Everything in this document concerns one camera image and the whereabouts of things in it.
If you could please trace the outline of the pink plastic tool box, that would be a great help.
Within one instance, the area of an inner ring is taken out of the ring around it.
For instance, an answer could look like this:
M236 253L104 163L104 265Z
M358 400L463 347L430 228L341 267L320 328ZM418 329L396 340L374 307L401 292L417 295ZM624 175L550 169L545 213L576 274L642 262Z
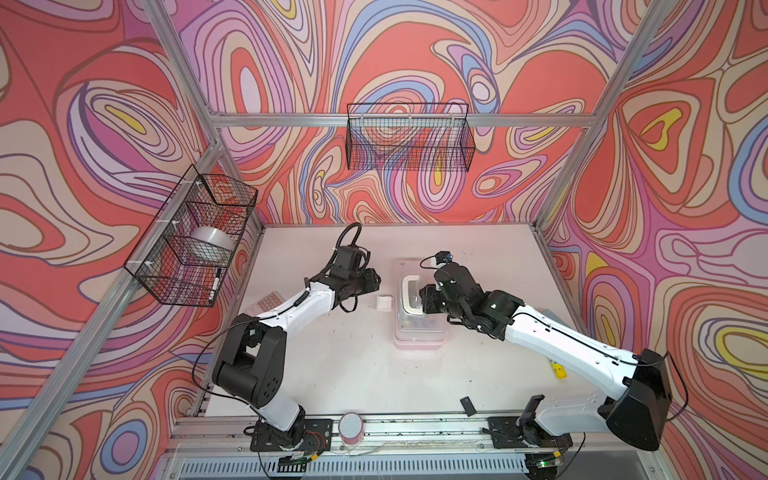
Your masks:
M419 294L431 282L427 269L415 258L397 258L382 280L376 310L387 315L394 345L401 350L439 349L448 338L447 324L440 314L427 314Z

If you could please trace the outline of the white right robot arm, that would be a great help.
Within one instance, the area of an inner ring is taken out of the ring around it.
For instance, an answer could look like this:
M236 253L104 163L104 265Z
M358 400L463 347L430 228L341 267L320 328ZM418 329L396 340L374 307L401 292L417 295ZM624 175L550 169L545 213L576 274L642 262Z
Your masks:
M599 342L547 317L503 290L484 290L469 270L440 251L421 267L434 281L419 296L425 312L451 325L528 348L595 387L588 396L532 396L515 428L527 445L542 447L572 433L611 433L642 451L656 451L673 399L669 355L639 354Z

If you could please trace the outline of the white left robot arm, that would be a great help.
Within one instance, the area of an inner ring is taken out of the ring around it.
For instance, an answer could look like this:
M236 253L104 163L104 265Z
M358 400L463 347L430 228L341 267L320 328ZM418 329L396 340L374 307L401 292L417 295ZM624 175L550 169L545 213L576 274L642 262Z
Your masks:
M381 277L369 265L371 253L358 244L361 233L361 223L348 225L329 261L304 280L298 294L264 314L239 315L211 367L215 386L245 402L278 432L304 432L303 407L282 391L289 337L335 309L354 312L361 296L379 290Z

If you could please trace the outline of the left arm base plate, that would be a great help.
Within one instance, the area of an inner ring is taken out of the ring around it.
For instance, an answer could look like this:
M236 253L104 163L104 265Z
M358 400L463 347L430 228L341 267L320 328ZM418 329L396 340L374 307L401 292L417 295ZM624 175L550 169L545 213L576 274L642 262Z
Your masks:
M330 418L299 419L289 430L281 431L260 421L246 427L243 433L251 437L252 452L321 454L332 446L333 426Z

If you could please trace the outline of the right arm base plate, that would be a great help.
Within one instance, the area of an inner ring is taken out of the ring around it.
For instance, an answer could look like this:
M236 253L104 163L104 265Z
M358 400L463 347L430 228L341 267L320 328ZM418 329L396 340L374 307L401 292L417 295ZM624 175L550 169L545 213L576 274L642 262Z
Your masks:
M488 435L495 449L556 449L566 451L573 446L570 434L552 436L534 421L520 421L518 417L496 416L487 419L481 432Z

